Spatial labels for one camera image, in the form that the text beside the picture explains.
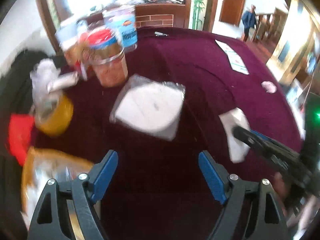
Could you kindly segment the person right hand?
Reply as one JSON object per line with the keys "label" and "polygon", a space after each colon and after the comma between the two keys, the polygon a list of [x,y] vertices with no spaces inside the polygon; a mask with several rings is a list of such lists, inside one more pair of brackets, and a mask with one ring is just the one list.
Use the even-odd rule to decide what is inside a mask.
{"label": "person right hand", "polygon": [[314,195],[307,196],[306,201],[300,208],[298,214],[295,216],[295,218],[291,218],[293,211],[284,205],[284,200],[289,195],[290,189],[283,181],[282,175],[279,172],[274,175],[273,188],[278,194],[278,199],[281,202],[283,214],[286,218],[288,218],[287,226],[293,226],[297,224],[298,230],[306,230],[311,223],[311,220],[314,218],[316,209],[319,209],[319,199]]}

